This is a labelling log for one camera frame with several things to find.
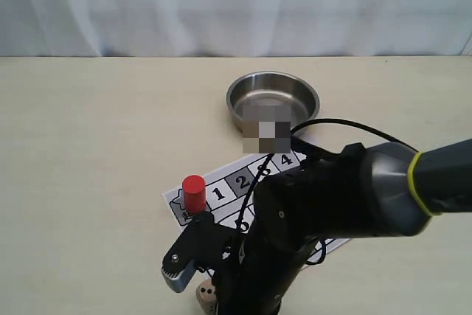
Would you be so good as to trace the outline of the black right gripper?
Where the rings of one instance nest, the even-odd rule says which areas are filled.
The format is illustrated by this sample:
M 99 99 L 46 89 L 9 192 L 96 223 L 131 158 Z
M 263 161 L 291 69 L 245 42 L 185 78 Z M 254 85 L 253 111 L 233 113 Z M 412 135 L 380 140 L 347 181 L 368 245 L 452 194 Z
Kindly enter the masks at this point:
M 295 167 L 259 182 L 238 254 L 213 278 L 218 313 L 277 314 L 317 244 L 365 235 L 367 182 L 360 167 Z

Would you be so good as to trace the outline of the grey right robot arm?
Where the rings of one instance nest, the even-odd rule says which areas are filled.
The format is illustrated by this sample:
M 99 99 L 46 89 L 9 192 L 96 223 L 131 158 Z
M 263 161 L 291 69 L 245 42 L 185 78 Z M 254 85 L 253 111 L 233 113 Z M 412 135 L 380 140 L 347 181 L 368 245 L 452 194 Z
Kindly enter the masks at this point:
M 213 277 L 219 314 L 276 314 L 317 244 L 420 234 L 444 213 L 471 211 L 471 141 L 420 152 L 353 143 L 266 176 L 254 220 Z

